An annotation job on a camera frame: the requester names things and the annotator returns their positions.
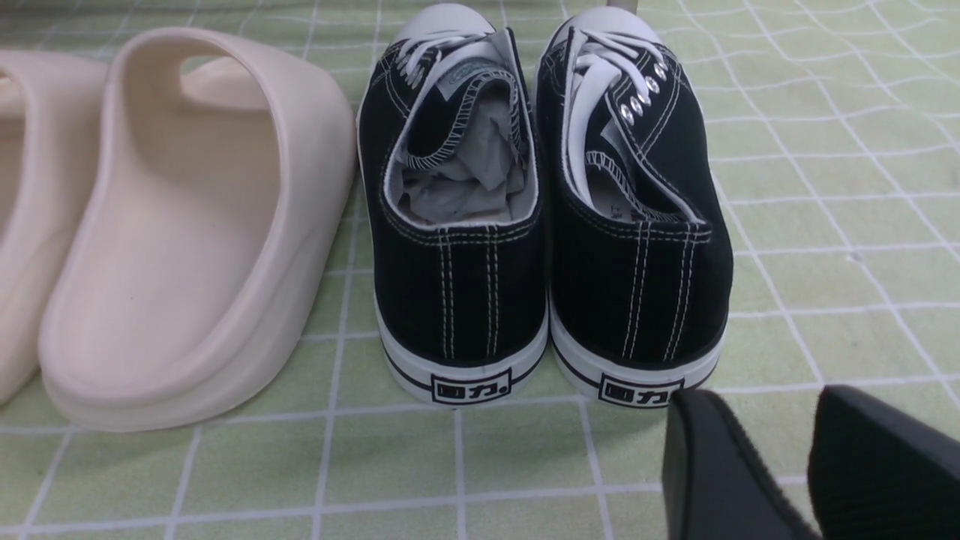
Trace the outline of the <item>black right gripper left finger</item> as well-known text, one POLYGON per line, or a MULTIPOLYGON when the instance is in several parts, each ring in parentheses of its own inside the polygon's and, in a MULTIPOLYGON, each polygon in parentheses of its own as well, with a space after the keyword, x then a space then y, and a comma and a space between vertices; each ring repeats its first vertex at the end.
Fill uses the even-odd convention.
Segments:
POLYGON ((661 482, 669 539, 819 539, 722 397, 676 391, 661 482))

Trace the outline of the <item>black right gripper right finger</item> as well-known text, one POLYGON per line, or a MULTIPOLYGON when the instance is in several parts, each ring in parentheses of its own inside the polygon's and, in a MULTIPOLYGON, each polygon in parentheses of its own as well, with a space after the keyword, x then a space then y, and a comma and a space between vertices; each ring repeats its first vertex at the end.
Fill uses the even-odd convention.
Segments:
POLYGON ((820 393, 807 488, 826 539, 956 539, 958 441, 857 388, 820 393))

